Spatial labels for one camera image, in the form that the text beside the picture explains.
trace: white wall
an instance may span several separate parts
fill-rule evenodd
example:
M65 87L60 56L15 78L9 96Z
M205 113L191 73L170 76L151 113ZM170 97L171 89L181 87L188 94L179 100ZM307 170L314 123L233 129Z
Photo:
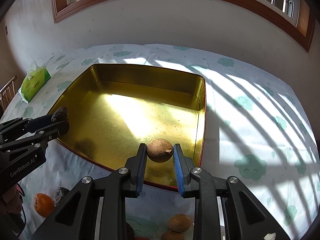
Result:
M18 65L12 55L5 33L4 21L0 23L0 89L6 85L9 80L18 76L16 81L16 90L21 85L24 74L18 68Z
M60 50L162 43L216 52L289 84L320 137L320 25L309 53L260 16L220 0L110 0L54 24L51 0L16 0L4 19L22 70Z

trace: metal screw head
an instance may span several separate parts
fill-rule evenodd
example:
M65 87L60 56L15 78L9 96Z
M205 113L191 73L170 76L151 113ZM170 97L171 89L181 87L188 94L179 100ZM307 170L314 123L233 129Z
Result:
M91 181L91 178L90 177L83 177L81 182L84 183L84 184L87 184Z
M233 183L233 184L236 184L236 183L238 183L238 178L236 178L236 177L230 177L230 178L229 178L229 181L230 181L231 183Z
M128 169L127 168L120 168L119 169L119 173L120 174L126 174L128 172Z
M192 172L195 173L195 174L199 174L199 173L202 172L202 169L199 168L199 167L195 167L195 168L192 169Z

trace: tablecloth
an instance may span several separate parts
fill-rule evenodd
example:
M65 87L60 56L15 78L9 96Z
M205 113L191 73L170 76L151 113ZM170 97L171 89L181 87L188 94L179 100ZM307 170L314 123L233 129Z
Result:
M315 219L320 200L315 138L295 93L275 76L212 52L161 44L61 51L37 63L46 66L52 78L29 104L17 94L1 122L47 114L64 90L95 63L153 65L202 75L207 116L201 167L217 177L239 177L291 239L300 239ZM46 157L45 164L21 181L27 216L21 239L30 239L44 221L33 208L36 193L54 198L58 187L71 189L83 176L109 174L55 141L49 143ZM193 217L194 200L144 185L140 198L126 199L126 213L136 236L160 239L172 215ZM222 215L220 224L223 231ZM185 239L192 239L192 227Z

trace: dried fruit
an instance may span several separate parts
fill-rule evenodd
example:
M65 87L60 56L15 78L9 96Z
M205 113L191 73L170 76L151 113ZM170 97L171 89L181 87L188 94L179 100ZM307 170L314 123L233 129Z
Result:
M191 226L191 219L190 217L184 215L184 214L178 214L170 218L168 222L168 227L175 232L185 232L187 231Z
M134 240L134 230L127 222L126 222L126 230L127 230L127 240Z
M153 140L147 146L147 155L150 160L156 163L164 163L171 158L173 154L172 144L165 139Z
M161 236L161 240L184 240L184 236L177 232L165 232Z
M54 206L56 207L69 192L70 190L65 187L58 188L58 191L54 197Z
M47 218L54 210L54 202L52 198L43 193L35 195L35 198L33 199L33 206L35 207L36 212L44 218Z
M65 106L60 106L52 115L51 122L69 121L69 113Z

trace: tray rim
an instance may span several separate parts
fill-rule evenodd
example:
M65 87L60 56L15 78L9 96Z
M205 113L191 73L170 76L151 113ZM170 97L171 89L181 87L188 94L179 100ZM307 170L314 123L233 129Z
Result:
M202 161L202 154L203 154L203 148L204 148L204 138L205 138L205 131L206 131L206 123L207 123L207 97L206 97L206 81L205 81L205 77L196 74L196 73L192 73L192 72L186 72L186 71L182 71L182 70L177 70L177 69L171 69L171 68L164 68L164 67L159 67L159 66L152 66L152 65L142 65L142 64L127 64L127 63L95 63L90 65L86 70L84 70L75 80L73 80L71 82L71 84L64 90L64 92L78 79L80 78L82 75L85 74L86 71L92 69L95 65L100 65L100 64L104 64L104 65L135 65L135 66L148 66L148 67L155 67L155 68L159 68L159 69L169 69L169 70L173 70L173 71L178 71L178 72L182 72L182 73L189 73L192 75L196 75L199 76L200 78L203 79L204 81L204 133L203 133L203 140L202 140L202 145L201 145L201 152L200 152L200 158L199 158L199 167L201 166L201 161ZM52 107L50 108L50 110L48 111L48 113L50 113L50 111L53 109L53 107L55 106L55 104L58 102L58 100L63 96L64 92L58 97L58 99L55 101L55 103L52 105ZM98 163L92 159L89 159L87 157L85 157L84 155L78 154L77 152L75 152L74 150L70 149L66 144L64 144L62 141L59 140L59 138L54 139L58 144L60 144L61 146L65 147L67 150L69 150L70 152L72 152L73 154L79 156L80 158L94 164L97 165L98 167L113 172L115 171L112 168L109 168L105 165L102 165L101 163ZM157 188L161 188L161 189L165 189L165 190L169 190L169 191L174 191L174 192L178 192L178 187L174 187L174 186L169 186L169 185L164 185L164 184L159 184L156 182L152 182L152 181L148 181L148 180L143 180L143 184L152 186L152 187L157 187Z

